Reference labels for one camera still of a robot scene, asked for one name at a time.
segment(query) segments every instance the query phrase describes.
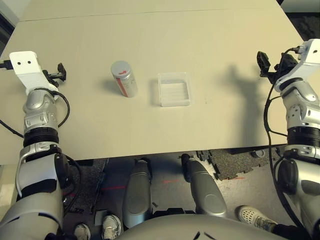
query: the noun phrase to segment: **shoe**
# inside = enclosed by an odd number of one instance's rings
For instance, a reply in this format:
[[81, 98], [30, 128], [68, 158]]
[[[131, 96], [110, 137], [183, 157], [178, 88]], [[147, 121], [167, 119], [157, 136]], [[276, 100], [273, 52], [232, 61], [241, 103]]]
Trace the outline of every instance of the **shoe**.
[[84, 223], [79, 223], [75, 226], [73, 234], [77, 240], [90, 240], [91, 233], [89, 227]]
[[277, 225], [275, 221], [269, 219], [258, 209], [247, 205], [238, 207], [237, 217], [241, 222], [245, 224], [249, 224], [258, 229], [263, 229], [268, 232], [272, 232], [274, 227]]
[[102, 239], [113, 240], [121, 234], [121, 222], [115, 215], [107, 215], [103, 219]]

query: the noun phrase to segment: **wire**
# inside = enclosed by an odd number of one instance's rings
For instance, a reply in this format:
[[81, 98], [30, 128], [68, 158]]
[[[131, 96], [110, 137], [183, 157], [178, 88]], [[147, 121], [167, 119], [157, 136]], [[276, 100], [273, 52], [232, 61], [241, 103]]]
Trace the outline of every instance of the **wire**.
[[0, 124], [2, 126], [4, 126], [6, 129], [8, 129], [10, 132], [12, 132], [13, 134], [19, 136], [20, 138], [24, 138], [24, 136], [21, 133], [17, 132], [12, 127], [10, 127], [9, 125], [5, 124], [1, 119], [0, 119]]
[[78, 174], [79, 174], [79, 184], [78, 184], [78, 185], [79, 185], [79, 187], [78, 187], [78, 189], [76, 190], [76, 192], [75, 192], [75, 194], [74, 194], [74, 197], [73, 197], [73, 199], [71, 200], [71, 202], [64, 208], [64, 211], [63, 211], [63, 216], [64, 216], [64, 217], [67, 215], [67, 213], [70, 211], [71, 207], [74, 205], [75, 201], [76, 201], [77, 198], [79, 197], [80, 192], [81, 192], [81, 188], [82, 188], [82, 184], [81, 184], [81, 181], [82, 181], [82, 171], [81, 171], [81, 168], [80, 168], [79, 164], [78, 164], [75, 160], [73, 160], [71, 157], [69, 157], [69, 156], [67, 156], [67, 155], [65, 155], [65, 156], [66, 156], [66, 158], [67, 158], [70, 162], [72, 162], [72, 163], [75, 165], [76, 169], [78, 170]]
[[65, 115], [64, 119], [62, 120], [62, 122], [60, 122], [58, 124], [58, 128], [60, 128], [67, 121], [67, 119], [69, 118], [69, 115], [70, 115], [70, 104], [69, 104], [68, 99], [61, 92], [54, 91], [54, 94], [60, 96], [64, 100], [64, 102], [66, 104], [66, 107], [67, 107], [67, 111], [66, 111], [66, 115]]
[[[284, 57], [285, 55], [290, 52], [290, 51], [294, 51], [295, 49], [294, 48], [290, 48], [288, 50], [286, 50], [284, 52], [284, 54], [281, 56], [281, 59], [280, 59], [280, 63], [279, 63], [279, 68], [277, 70], [278, 72], [278, 77], [279, 74], [281, 73], [281, 70], [282, 70], [282, 65], [283, 65], [283, 62], [284, 62]], [[271, 97], [271, 93], [272, 91], [274, 90], [275, 88], [275, 84], [276, 84], [276, 81], [272, 84], [272, 87], [269, 91], [269, 94], [268, 94], [268, 97], [266, 99], [266, 102], [265, 102], [265, 106], [264, 106], [264, 111], [263, 111], [263, 124], [264, 124], [264, 129], [266, 131], [266, 134], [267, 134], [267, 137], [268, 137], [268, 153], [269, 153], [269, 165], [270, 165], [270, 170], [271, 170], [271, 174], [272, 174], [272, 179], [273, 179], [273, 184], [274, 184], [274, 187], [275, 187], [275, 190], [276, 190], [276, 193], [278, 195], [278, 198], [283, 206], [283, 208], [285, 209], [285, 211], [287, 212], [287, 214], [289, 215], [289, 217], [292, 219], [292, 221], [294, 222], [294, 224], [298, 227], [298, 228], [301, 228], [301, 229], [305, 229], [305, 227], [303, 226], [303, 224], [300, 222], [300, 220], [297, 218], [296, 214], [294, 213], [294, 211], [292, 210], [288, 200], [286, 199], [286, 196], [284, 195], [284, 193], [279, 189], [278, 187], [278, 183], [277, 183], [277, 180], [276, 180], [276, 167], [278, 166], [278, 164], [283, 160], [283, 157], [281, 157], [276, 163], [275, 165], [273, 165], [273, 160], [272, 160], [272, 142], [271, 142], [271, 136], [270, 136], [270, 133], [276, 133], [276, 134], [280, 134], [280, 135], [285, 135], [283, 133], [279, 133], [279, 132], [275, 132], [275, 131], [272, 131], [269, 127], [269, 123], [268, 123], [268, 110], [269, 110], [269, 106], [271, 104], [271, 102], [274, 100], [274, 99], [277, 99], [278, 97], [274, 97], [272, 99], [270, 99]]]
[[75, 181], [71, 180], [71, 185], [72, 185], [71, 190], [66, 192], [65, 194], [63, 194], [64, 198], [69, 196], [70, 194], [72, 194], [75, 191], [75, 189], [76, 189]]

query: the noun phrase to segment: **red label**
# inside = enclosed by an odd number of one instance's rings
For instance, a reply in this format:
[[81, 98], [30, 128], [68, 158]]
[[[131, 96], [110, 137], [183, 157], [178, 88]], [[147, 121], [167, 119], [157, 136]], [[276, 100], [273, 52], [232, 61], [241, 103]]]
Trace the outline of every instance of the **red label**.
[[116, 78], [116, 82], [118, 83], [118, 85], [119, 85], [119, 87], [120, 87], [120, 89], [121, 89], [122, 94], [123, 94], [124, 96], [128, 97], [128, 94], [127, 94], [124, 86], [122, 85], [121, 79], [117, 77], [117, 78]]

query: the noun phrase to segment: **floor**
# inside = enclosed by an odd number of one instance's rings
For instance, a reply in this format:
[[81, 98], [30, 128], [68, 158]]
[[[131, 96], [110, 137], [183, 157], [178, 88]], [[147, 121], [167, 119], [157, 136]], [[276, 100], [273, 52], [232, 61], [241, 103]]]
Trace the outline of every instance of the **floor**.
[[[146, 155], [151, 162], [153, 178], [151, 182], [152, 209], [164, 211], [168, 208], [183, 208], [195, 210], [195, 203], [191, 195], [190, 184], [184, 180], [181, 168], [181, 152]], [[196, 152], [188, 152], [199, 161]], [[64, 230], [72, 233], [74, 226], [79, 222], [89, 225], [92, 239], [100, 239], [101, 214], [107, 212], [122, 218], [122, 201], [126, 190], [129, 175], [134, 166], [134, 160], [141, 156], [118, 157], [99, 160], [98, 172], [88, 174], [97, 179], [102, 176], [99, 184], [100, 191], [96, 192], [96, 185], [89, 184], [85, 187], [85, 193], [77, 200], [72, 212], [64, 221]], [[247, 153], [249, 161], [255, 159]], [[210, 174], [214, 174], [214, 168], [208, 161], [201, 161]], [[93, 171], [91, 167], [83, 166], [84, 175]], [[227, 205], [227, 217], [237, 220], [235, 209], [240, 205], [251, 205], [268, 215], [271, 219], [285, 225], [292, 225], [292, 221], [281, 206], [277, 197], [272, 176], [268, 165], [254, 167], [247, 173], [238, 173], [234, 179], [215, 180]]]

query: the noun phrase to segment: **white wall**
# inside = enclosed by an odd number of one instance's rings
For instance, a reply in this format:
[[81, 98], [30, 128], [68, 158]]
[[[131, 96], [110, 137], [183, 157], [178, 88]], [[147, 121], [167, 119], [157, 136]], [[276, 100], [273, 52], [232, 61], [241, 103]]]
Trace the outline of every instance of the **white wall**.
[[0, 0], [0, 13], [16, 26], [29, 2], [30, 0]]
[[284, 0], [281, 8], [285, 13], [319, 13], [320, 0]]

